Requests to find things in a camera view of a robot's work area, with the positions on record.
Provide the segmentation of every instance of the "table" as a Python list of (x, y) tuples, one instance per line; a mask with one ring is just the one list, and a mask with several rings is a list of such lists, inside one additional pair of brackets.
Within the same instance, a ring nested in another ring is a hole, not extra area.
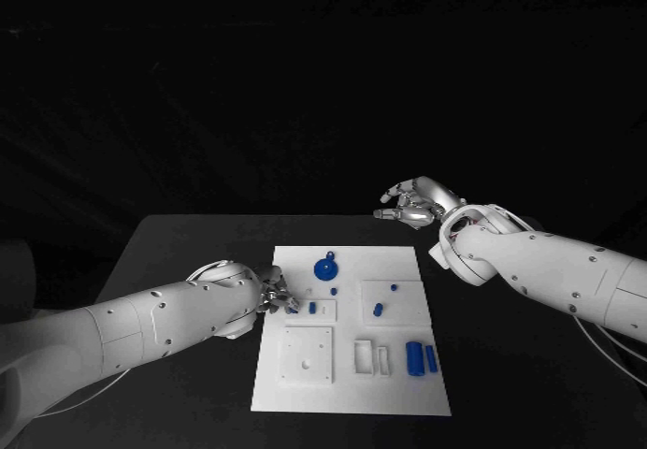
[(499, 277), (479, 287), (462, 283), (427, 256), (436, 241), (436, 225), (414, 231), (370, 215), (154, 215), (97, 301), (181, 281), (220, 259), (269, 264), (275, 245), (413, 246), (452, 417), (250, 412), (259, 317), (237, 340), (208, 339), (132, 369), (72, 411), (33, 420), (20, 449), (642, 448), (647, 404), (573, 319), (523, 298)]

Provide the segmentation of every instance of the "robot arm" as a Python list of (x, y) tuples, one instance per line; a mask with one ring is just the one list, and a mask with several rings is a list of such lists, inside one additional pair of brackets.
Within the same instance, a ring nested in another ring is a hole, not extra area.
[(426, 177), (399, 183), (376, 218), (414, 229), (440, 221), (429, 255), (461, 280), (481, 285), (498, 273), (511, 288), (559, 311), (647, 342), (647, 262), (583, 241), (523, 230), (494, 205), (468, 205)]
[(279, 267), (219, 261), (185, 282), (0, 326), (0, 448), (79, 388), (211, 336), (234, 339), (279, 307), (299, 308)]

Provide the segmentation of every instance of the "black curtain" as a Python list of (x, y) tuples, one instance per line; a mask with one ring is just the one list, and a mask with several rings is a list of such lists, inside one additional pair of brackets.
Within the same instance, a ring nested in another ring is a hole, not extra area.
[(4, 19), (0, 232), (40, 276), (149, 214), (370, 214), (420, 175), (647, 257), (642, 9), (288, 9)]

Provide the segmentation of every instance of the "blue battery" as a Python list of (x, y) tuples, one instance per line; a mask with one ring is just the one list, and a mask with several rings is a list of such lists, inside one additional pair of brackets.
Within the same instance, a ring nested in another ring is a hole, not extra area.
[(410, 341), (406, 344), (406, 370), (409, 376), (425, 375), (425, 358), (422, 355), (422, 344)]
[(438, 366), (435, 365), (433, 347), (427, 345), (425, 349), (427, 350), (427, 371), (438, 372)]

